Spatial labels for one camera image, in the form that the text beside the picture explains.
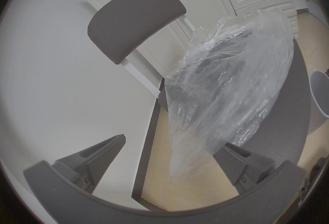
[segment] crumpled plastic wrap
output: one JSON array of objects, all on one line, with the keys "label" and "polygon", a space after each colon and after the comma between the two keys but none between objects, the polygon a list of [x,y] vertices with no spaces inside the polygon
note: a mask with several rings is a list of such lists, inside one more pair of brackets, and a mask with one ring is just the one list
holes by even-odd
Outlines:
[{"label": "crumpled plastic wrap", "polygon": [[171,180],[203,172],[225,143],[243,145],[270,112],[294,44],[280,10],[258,10],[197,29],[165,78]]}]

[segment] gray fabric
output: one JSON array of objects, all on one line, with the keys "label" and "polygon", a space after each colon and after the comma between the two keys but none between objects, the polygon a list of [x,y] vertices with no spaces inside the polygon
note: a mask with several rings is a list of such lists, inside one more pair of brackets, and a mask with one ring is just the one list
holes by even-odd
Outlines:
[{"label": "gray fabric", "polygon": [[111,0],[90,21],[88,36],[120,64],[147,38],[185,13],[179,0]]},{"label": "gray fabric", "polygon": [[[159,104],[168,111],[163,89]],[[306,65],[294,39],[294,57],[288,76],[269,115],[242,147],[272,158],[277,168],[285,160],[298,163],[310,122],[310,86]]]}]

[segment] white trash can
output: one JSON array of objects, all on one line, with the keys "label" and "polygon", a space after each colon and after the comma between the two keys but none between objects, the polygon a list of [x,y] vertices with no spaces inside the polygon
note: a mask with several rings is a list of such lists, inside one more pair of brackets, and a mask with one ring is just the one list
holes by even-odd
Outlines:
[{"label": "white trash can", "polygon": [[319,70],[310,75],[310,126],[308,134],[313,133],[329,119],[329,77]]}]

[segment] floor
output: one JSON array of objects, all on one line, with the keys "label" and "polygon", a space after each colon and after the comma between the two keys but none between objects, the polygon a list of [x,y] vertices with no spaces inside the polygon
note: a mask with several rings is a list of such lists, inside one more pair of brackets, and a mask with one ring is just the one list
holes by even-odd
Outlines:
[{"label": "floor", "polygon": [[[329,29],[309,13],[298,17],[298,45],[305,59],[307,72],[329,68]],[[169,180],[171,150],[168,113],[161,108],[142,198],[168,210],[190,210],[217,204],[238,195],[214,159],[210,170],[198,177],[179,182]],[[329,155],[329,121],[307,137],[298,165],[310,173],[322,156]]]}]

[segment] beige floor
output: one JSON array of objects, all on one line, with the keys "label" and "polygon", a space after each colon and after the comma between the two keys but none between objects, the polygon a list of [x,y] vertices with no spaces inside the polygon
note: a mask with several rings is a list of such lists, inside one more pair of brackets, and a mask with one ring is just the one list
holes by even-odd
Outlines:
[{"label": "beige floor", "polygon": [[[305,13],[298,15],[298,44],[307,71],[329,68],[329,30],[318,19]],[[298,165],[308,174],[316,161],[329,155],[329,122],[309,135]],[[142,198],[168,211],[189,210],[214,205],[238,195],[216,161],[203,175],[178,183],[169,181],[171,150],[168,113],[161,109],[147,169]]]}]

